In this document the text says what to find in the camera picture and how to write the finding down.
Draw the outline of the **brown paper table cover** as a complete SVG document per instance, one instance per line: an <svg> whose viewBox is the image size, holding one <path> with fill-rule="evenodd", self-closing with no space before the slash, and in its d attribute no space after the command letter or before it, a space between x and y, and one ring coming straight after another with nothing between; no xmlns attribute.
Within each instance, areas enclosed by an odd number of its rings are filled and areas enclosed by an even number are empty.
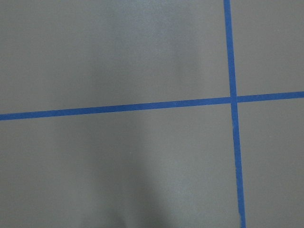
<svg viewBox="0 0 304 228"><path fill-rule="evenodd" d="M301 228L301 0L3 0L3 228Z"/></svg>

